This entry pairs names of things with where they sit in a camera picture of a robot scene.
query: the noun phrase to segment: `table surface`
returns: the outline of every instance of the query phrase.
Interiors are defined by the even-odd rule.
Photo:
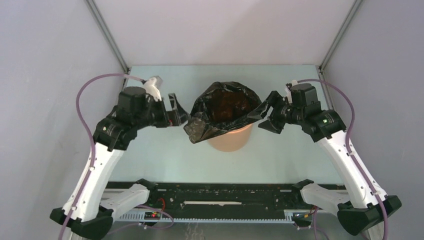
[[[196,98],[213,82],[235,81],[254,90],[261,100],[277,90],[285,95],[291,80],[317,79],[314,65],[188,65],[133,66],[131,75],[148,79],[160,76],[165,105],[170,109],[168,93],[175,93],[181,106],[190,112]],[[324,92],[317,89],[323,109]],[[141,86],[129,80],[127,86]],[[180,183],[296,183],[311,179],[322,184],[342,181],[329,157],[301,130],[286,125],[281,134],[254,124],[247,144],[235,152],[221,152],[207,141],[193,144],[182,126],[147,127],[138,131],[110,177],[111,181]]]

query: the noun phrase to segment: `black plastic bag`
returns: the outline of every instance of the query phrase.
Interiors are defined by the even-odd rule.
[[[214,82],[194,102],[184,131],[195,144],[240,129],[259,120],[247,115],[261,103],[259,96],[241,83]]]

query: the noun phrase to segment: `orange bucket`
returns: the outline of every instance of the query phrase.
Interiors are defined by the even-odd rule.
[[[209,144],[222,152],[234,152],[241,149],[249,140],[253,124],[208,139]]]

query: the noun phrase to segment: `light blue table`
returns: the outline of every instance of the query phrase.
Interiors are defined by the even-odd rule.
[[[159,75],[165,104],[175,93],[187,112],[213,82],[235,81],[254,90],[264,100],[272,90],[285,95],[291,80],[317,79],[314,65],[207,65],[134,66],[131,75],[148,79]],[[130,80],[128,86],[141,86]],[[321,85],[313,83],[323,109],[327,108]],[[286,125],[280,135],[257,128],[248,143],[235,152],[221,152],[207,141],[192,144],[183,127],[148,127],[138,132],[115,167],[111,181],[182,183],[317,183],[341,184],[330,159],[300,126]]]

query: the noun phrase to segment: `robotic arm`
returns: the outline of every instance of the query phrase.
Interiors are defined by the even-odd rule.
[[[301,201],[317,206],[337,216],[343,228],[357,235],[383,220],[382,209],[374,193],[383,200],[387,215],[390,216],[402,204],[396,195],[387,195],[376,182],[358,156],[349,140],[351,153],[346,144],[346,126],[334,110],[322,110],[317,91],[309,83],[287,84],[289,92],[282,97],[272,91],[267,99],[249,114],[250,118],[264,119],[270,107],[273,107],[268,119],[259,124],[259,128],[280,134],[285,124],[300,125],[303,132],[324,149],[346,186],[348,195],[336,193],[320,187],[306,179],[293,186],[293,192]],[[367,184],[351,154],[372,181],[375,192]]]
[[[156,76],[145,82],[143,87],[126,87],[121,91],[118,104],[97,124],[93,134],[96,152],[94,165],[90,167],[89,157],[69,200],[62,208],[55,208],[51,212],[52,220],[63,225],[72,209],[67,227],[81,237],[99,240],[108,233],[116,219],[148,200],[152,186],[140,180],[115,197],[104,201],[101,198],[112,170],[130,141],[137,137],[138,130],[148,126],[180,126],[190,116],[173,93],[168,95],[172,109],[166,111],[158,90],[161,83],[162,79]],[[91,171],[90,176],[84,182],[88,171]],[[76,206],[72,206],[80,188],[83,188],[82,193]]]

